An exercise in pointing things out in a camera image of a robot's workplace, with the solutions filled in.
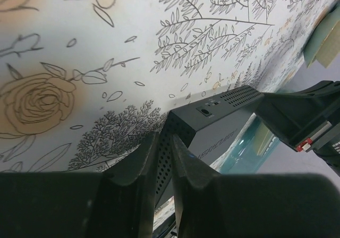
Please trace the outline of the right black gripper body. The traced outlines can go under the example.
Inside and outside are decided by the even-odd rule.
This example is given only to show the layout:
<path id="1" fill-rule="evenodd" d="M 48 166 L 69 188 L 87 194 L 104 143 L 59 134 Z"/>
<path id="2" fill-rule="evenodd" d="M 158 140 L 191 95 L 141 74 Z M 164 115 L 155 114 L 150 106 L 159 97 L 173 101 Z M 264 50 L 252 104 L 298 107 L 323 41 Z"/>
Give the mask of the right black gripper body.
<path id="1" fill-rule="evenodd" d="M 265 93 L 255 114 L 296 152 L 313 151 L 339 173 L 339 82 L 293 93 Z"/>

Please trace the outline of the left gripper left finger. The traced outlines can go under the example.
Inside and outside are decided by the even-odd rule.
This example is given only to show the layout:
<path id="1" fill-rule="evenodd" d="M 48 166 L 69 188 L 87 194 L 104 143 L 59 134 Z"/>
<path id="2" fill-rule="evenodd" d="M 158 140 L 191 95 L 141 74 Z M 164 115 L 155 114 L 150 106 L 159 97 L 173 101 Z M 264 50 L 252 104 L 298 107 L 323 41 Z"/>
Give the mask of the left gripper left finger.
<path id="1" fill-rule="evenodd" d="M 157 141 L 104 172 L 3 172 L 1 237 L 151 237 Z"/>

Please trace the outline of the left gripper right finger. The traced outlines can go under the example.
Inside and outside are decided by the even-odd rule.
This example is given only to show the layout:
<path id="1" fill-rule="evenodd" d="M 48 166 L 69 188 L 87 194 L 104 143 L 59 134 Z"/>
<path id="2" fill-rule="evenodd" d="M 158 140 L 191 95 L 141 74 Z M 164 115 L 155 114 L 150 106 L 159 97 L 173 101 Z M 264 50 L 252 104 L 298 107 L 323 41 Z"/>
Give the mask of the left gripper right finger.
<path id="1" fill-rule="evenodd" d="M 171 137 L 178 237 L 339 237 L 339 191 L 318 174 L 223 175 Z"/>

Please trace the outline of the black network switch box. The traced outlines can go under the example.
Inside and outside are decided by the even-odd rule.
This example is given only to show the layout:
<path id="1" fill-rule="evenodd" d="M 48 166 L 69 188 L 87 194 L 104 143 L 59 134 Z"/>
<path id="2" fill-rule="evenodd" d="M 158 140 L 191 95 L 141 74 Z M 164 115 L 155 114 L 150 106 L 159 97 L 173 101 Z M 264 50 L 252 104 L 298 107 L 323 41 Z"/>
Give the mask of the black network switch box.
<path id="1" fill-rule="evenodd" d="M 168 113 L 158 141 L 156 208 L 173 196 L 171 136 L 178 135 L 195 156 L 210 165 L 228 151 L 263 97 L 251 86 L 241 86 Z"/>

